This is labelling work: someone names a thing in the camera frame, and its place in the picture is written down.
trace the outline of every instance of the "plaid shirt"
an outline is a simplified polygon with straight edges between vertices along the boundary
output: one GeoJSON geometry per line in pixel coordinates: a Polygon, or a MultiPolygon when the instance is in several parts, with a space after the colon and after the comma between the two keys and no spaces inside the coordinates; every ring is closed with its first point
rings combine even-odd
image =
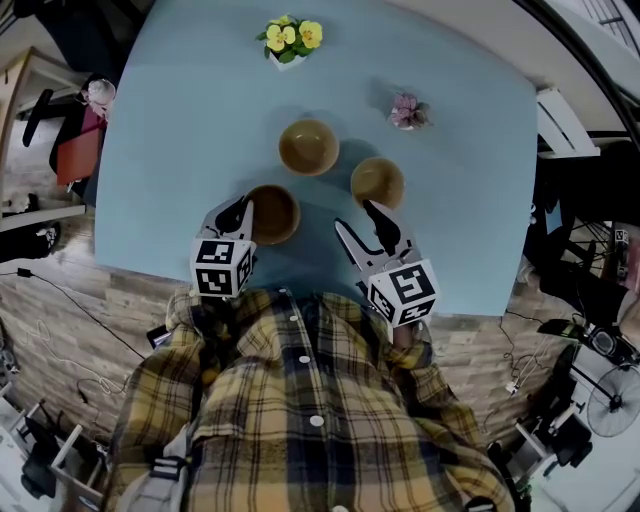
{"type": "Polygon", "coordinates": [[[183,510],[458,511],[478,496],[513,508],[431,345],[395,349],[370,308],[280,289],[220,311],[182,290],[167,328],[129,381],[108,510],[192,420],[183,510]]]}

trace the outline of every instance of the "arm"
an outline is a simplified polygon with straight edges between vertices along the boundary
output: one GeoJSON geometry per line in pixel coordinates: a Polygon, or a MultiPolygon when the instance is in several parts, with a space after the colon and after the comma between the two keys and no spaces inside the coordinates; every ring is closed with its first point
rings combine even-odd
{"type": "Polygon", "coordinates": [[[178,290],[169,301],[166,325],[171,340],[138,366],[127,386],[110,447],[113,464],[105,493],[107,510],[115,509],[128,485],[192,420],[202,380],[206,377],[210,383],[219,374],[220,364],[214,351],[208,350],[223,330],[216,318],[213,307],[202,304],[201,297],[190,297],[188,289],[178,290]]]}
{"type": "Polygon", "coordinates": [[[499,511],[513,510],[502,477],[487,457],[471,408],[456,399],[432,362],[430,341],[426,327],[394,329],[387,361],[409,415],[440,449],[440,463],[456,488],[491,499],[499,511]]]}

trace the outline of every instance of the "electric fan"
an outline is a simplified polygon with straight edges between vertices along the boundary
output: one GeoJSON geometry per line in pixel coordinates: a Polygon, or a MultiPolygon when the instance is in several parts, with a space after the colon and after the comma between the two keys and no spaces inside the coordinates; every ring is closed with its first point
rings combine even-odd
{"type": "Polygon", "coordinates": [[[587,406],[589,427],[601,437],[622,434],[640,413],[640,373],[630,367],[614,368],[597,383],[587,379],[593,384],[587,406]]]}

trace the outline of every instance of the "potted flower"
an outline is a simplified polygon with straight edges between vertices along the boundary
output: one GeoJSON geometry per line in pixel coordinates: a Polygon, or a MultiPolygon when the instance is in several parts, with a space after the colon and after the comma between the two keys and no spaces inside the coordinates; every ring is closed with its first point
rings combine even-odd
{"type": "Polygon", "coordinates": [[[271,20],[264,32],[256,36],[265,41],[264,56],[280,71],[303,62],[322,42],[322,25],[315,21],[297,20],[285,14],[271,20]]]}
{"type": "Polygon", "coordinates": [[[391,122],[401,130],[419,130],[431,126],[427,114],[429,105],[420,103],[413,94],[396,94],[391,110],[391,122]]]}

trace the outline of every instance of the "wooden bowl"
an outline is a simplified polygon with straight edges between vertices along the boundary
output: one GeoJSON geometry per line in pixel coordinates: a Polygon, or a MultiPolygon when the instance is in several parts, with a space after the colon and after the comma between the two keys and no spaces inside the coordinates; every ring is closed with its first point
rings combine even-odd
{"type": "Polygon", "coordinates": [[[367,158],[351,175],[351,195],[361,208],[369,199],[395,209],[404,196],[404,176],[391,160],[367,158]]]}
{"type": "Polygon", "coordinates": [[[300,205],[285,188],[262,185],[248,194],[253,201],[253,234],[258,245],[280,244],[300,224],[300,205]]]}
{"type": "Polygon", "coordinates": [[[340,144],[326,124],[303,119],[280,136],[280,159],[290,171],[301,176],[327,172],[338,159],[340,144]]]}

